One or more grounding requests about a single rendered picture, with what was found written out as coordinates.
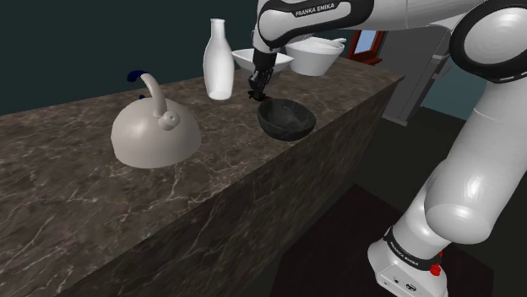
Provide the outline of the white square bowl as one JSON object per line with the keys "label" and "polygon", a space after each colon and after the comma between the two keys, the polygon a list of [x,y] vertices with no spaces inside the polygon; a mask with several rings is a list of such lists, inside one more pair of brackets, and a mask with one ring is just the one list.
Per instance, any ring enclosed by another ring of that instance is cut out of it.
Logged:
{"label": "white square bowl", "polygon": [[[238,64],[241,69],[244,70],[247,76],[252,75],[255,70],[255,66],[253,64],[253,52],[253,48],[248,48],[236,50],[231,53],[234,58],[234,61]],[[277,75],[282,70],[286,69],[293,60],[293,57],[287,56],[279,52],[276,57],[273,75]]]}

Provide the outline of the white bottle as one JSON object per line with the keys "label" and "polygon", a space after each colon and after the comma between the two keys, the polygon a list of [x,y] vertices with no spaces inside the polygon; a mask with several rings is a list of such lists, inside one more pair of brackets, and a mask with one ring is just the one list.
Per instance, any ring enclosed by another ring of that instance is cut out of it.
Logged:
{"label": "white bottle", "polygon": [[205,87],[210,99],[228,100],[233,89],[235,66],[225,35],[225,21],[211,19],[210,28],[203,58]]}

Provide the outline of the white round bowl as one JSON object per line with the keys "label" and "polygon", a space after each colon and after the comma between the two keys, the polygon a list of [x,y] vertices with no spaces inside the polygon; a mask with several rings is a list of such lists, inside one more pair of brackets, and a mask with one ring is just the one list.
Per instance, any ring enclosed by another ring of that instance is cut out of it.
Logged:
{"label": "white round bowl", "polygon": [[287,44],[286,54],[293,58],[291,70],[310,77],[323,76],[345,49],[345,42],[345,38],[309,37]]}

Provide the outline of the black bowl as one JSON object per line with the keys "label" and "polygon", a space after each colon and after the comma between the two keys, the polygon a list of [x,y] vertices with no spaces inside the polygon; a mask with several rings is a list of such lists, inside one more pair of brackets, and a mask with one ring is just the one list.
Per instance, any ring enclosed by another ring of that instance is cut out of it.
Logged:
{"label": "black bowl", "polygon": [[270,137],[293,142],[306,137],[315,127],[315,115],[294,100],[270,99],[257,109],[258,123]]}

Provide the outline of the red framed window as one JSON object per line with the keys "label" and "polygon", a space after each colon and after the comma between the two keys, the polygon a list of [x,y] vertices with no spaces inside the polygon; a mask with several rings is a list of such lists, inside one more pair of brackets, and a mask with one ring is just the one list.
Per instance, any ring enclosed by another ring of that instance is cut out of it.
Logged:
{"label": "red framed window", "polygon": [[367,65],[376,65],[382,61],[378,57],[383,43],[385,31],[356,30],[349,41],[349,50],[346,58]]}

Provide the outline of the grey cabinet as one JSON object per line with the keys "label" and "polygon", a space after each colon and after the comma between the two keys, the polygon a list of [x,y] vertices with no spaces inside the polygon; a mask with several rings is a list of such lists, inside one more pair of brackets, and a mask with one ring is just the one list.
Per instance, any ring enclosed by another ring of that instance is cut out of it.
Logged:
{"label": "grey cabinet", "polygon": [[379,57],[380,68],[404,76],[383,113],[383,118],[405,126],[422,106],[430,88],[445,76],[451,33],[443,27],[389,31]]}

